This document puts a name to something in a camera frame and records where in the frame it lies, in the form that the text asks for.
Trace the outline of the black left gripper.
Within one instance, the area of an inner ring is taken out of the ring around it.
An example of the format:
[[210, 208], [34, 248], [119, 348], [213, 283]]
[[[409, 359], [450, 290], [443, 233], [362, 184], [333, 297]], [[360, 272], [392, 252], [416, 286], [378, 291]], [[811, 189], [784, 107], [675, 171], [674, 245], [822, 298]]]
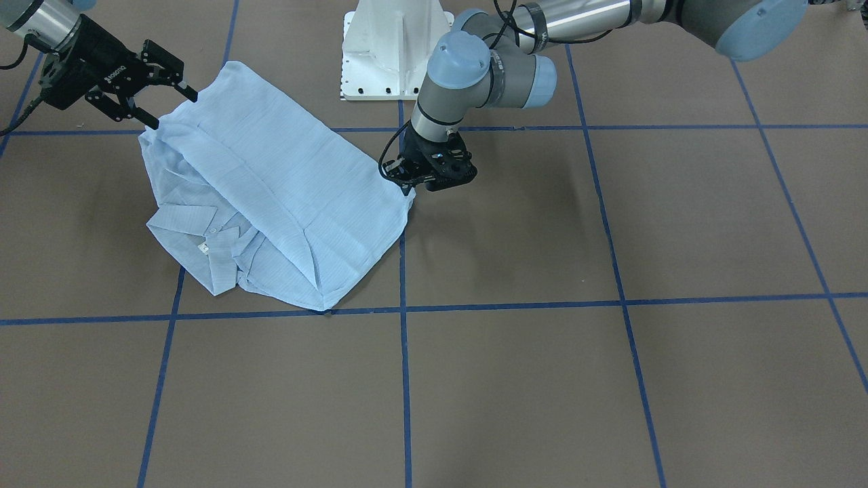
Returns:
[[416, 186], [427, 184], [435, 179], [431, 173], [430, 164], [426, 161], [426, 155], [453, 148], [465, 148], [464, 139], [458, 132], [447, 133], [445, 142], [432, 142], [416, 133], [413, 126], [409, 126], [403, 137], [404, 148], [400, 157], [381, 161], [381, 176], [398, 186], [403, 186], [403, 195], [408, 197], [410, 191]]

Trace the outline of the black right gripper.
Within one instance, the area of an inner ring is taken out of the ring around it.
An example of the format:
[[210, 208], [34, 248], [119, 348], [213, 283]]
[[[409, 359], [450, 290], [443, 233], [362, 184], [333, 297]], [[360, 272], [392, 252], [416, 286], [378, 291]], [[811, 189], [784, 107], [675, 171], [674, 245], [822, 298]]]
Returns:
[[91, 89], [85, 100], [102, 114], [120, 123], [139, 120], [149, 129], [158, 129], [160, 121], [136, 105], [133, 96], [148, 85], [173, 87], [190, 102], [196, 103], [199, 93], [189, 86], [185, 64], [174, 54], [151, 39], [142, 44], [140, 56], [90, 18], [79, 18], [75, 33], [64, 49], [64, 59], [83, 65], [95, 84], [121, 93], [115, 101], [100, 89]]

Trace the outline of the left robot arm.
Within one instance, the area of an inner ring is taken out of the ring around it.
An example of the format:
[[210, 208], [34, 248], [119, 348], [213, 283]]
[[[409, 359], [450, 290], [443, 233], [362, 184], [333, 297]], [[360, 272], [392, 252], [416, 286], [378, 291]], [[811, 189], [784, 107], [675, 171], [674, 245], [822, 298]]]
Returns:
[[382, 178], [404, 195], [434, 192], [477, 176], [458, 129], [474, 108], [539, 108], [557, 74], [543, 50], [599, 41], [634, 24], [673, 24], [717, 53], [747, 62], [771, 52], [805, 16], [806, 1], [534, 1], [493, 14], [461, 13], [432, 49], [404, 148], [380, 159]]

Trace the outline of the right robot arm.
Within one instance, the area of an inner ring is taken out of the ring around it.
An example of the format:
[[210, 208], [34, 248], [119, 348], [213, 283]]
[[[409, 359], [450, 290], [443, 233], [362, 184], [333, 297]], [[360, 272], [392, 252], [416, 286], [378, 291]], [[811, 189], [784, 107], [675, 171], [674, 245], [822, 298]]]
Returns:
[[187, 83], [181, 59], [150, 39], [133, 52], [83, 13], [90, 6], [77, 1], [2, 2], [2, 27], [22, 38], [21, 54], [34, 47], [46, 55], [39, 96], [2, 130], [2, 136], [20, 127], [43, 103], [64, 110], [84, 99], [117, 123], [136, 119], [158, 129], [158, 118], [134, 101], [146, 87], [173, 87], [197, 102], [199, 94]]

